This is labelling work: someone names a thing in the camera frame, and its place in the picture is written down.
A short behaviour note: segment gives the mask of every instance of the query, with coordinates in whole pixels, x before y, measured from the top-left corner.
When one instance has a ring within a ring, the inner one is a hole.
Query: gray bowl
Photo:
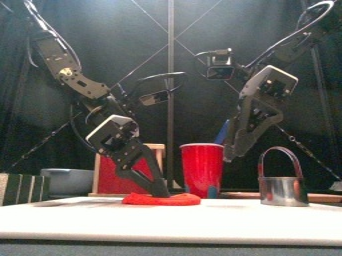
[[[51,197],[83,196],[92,191],[92,170],[48,168],[40,170],[40,175],[51,179]]]

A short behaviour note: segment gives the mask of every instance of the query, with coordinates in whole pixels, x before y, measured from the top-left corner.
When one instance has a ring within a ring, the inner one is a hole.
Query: red plastic cup
[[[191,143],[180,146],[186,192],[218,198],[223,169],[223,146]]]

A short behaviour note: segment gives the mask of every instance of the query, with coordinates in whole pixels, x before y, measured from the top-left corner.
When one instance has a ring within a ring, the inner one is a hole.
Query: black backdrop
[[[11,8],[11,1],[3,1]],[[194,69],[194,54],[232,48],[247,64],[295,29],[306,1],[298,0],[36,0],[47,22],[78,53],[84,75],[127,91],[136,79],[174,71],[188,74],[188,84],[174,97],[174,174],[183,185],[179,146],[212,142],[224,121],[232,117],[241,87],[206,81]],[[37,174],[41,168],[94,168],[94,153],[76,139],[70,126],[61,129],[13,168],[21,155],[68,122],[71,95],[49,73],[29,65],[23,22],[0,8],[0,168]],[[170,31],[174,54],[170,56]],[[299,84],[285,107],[279,124],[315,156],[342,176],[341,166],[341,33],[330,35],[318,50],[323,86],[317,82],[311,52],[289,72]],[[151,88],[142,88],[147,93]],[[167,104],[136,110],[143,142],[167,144]],[[80,130],[87,134],[83,121]],[[271,146],[290,148],[302,164],[311,189],[327,188],[334,178],[297,148],[277,127],[269,129],[245,157],[224,164],[223,187],[255,189],[257,162]],[[290,175],[283,156],[267,165],[270,173]]]

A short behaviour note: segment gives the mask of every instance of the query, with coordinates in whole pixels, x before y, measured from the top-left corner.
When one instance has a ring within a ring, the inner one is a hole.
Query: metal rod
[[[168,0],[168,73],[174,72],[174,13],[175,3],[174,0]],[[168,89],[174,88],[174,79],[168,81]],[[171,93],[168,99],[168,110],[167,110],[167,147],[166,147],[166,163],[167,163],[167,187],[174,188],[174,94]]]

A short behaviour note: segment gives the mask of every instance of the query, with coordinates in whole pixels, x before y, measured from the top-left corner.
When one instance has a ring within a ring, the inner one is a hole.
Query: red box
[[[144,144],[155,152],[158,165],[162,169],[163,157],[164,157],[164,145],[163,144]],[[135,170],[142,171],[144,175],[152,179],[151,171],[146,162],[146,159],[134,166]],[[118,177],[115,173],[115,163],[111,158],[107,158],[96,154],[95,158],[95,173],[94,173],[94,185],[92,193],[90,196],[106,196],[106,195],[120,195],[130,194],[131,192],[139,194],[147,194],[148,192],[140,188],[134,181]]]

